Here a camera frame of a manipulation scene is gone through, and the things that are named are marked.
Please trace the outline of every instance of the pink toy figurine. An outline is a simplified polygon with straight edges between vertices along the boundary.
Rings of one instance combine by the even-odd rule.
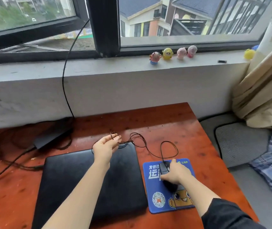
[[[150,63],[152,65],[157,65],[158,61],[160,60],[161,58],[161,54],[158,53],[158,52],[154,52],[153,54],[150,55]]]
[[[195,55],[196,52],[197,52],[197,47],[196,46],[194,46],[194,45],[189,46],[187,56],[189,58],[193,58],[193,56]]]
[[[184,60],[185,55],[187,55],[186,48],[182,47],[177,50],[177,59]]]

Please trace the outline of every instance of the curtain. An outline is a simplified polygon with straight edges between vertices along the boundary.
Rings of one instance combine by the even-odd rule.
[[[233,112],[250,127],[272,127],[272,19],[245,78],[233,89]]]

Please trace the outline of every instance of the black computer mouse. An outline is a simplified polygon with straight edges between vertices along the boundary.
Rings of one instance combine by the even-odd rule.
[[[159,168],[160,168],[160,173],[161,174],[167,174],[170,172],[170,162],[168,161],[165,161],[165,162],[161,162],[159,163]],[[171,182],[168,182],[168,181],[162,181],[163,184],[165,185],[165,187],[171,192],[171,193],[174,193],[177,188],[178,188],[178,185],[177,184],[173,184]]]

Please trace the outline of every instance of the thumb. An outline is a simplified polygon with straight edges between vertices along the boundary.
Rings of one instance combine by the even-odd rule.
[[[160,179],[168,181],[170,178],[169,176],[170,176],[170,173],[162,174],[160,175]]]
[[[116,136],[114,139],[111,139],[107,142],[105,142],[105,145],[111,147],[111,148],[114,148],[115,146],[117,146],[117,143],[118,142],[121,142],[121,136]]]

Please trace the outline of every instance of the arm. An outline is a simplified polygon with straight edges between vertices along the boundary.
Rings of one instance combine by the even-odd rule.
[[[42,229],[89,228],[109,161],[121,142],[121,136],[112,137],[105,136],[94,144],[94,163]]]
[[[190,170],[173,159],[170,172],[160,177],[174,184],[181,184],[190,195],[205,229],[264,229],[254,222],[235,203],[229,202],[215,194],[204,184],[192,176]]]

